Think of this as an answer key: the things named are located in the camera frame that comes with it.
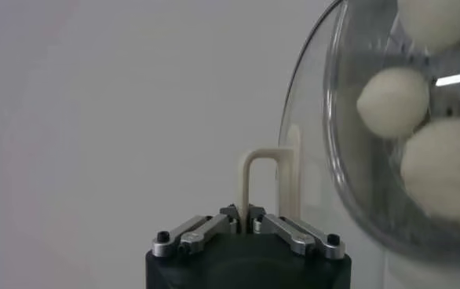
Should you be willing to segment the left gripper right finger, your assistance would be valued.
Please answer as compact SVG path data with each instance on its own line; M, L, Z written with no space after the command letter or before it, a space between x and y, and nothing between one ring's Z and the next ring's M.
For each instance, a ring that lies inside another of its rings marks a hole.
M301 256L320 254L329 260L345 257L345 243L338 234L325 233L297 218L267 214L263 207L249 206L249 230L276 235Z

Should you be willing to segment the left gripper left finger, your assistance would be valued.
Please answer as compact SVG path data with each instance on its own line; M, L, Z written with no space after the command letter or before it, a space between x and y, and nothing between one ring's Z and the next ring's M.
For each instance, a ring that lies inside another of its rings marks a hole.
M218 234L240 231L240 216L235 204L222 207L214 216L196 215L170 231L160 231L152 241L151 253L171 258L179 251L198 254Z

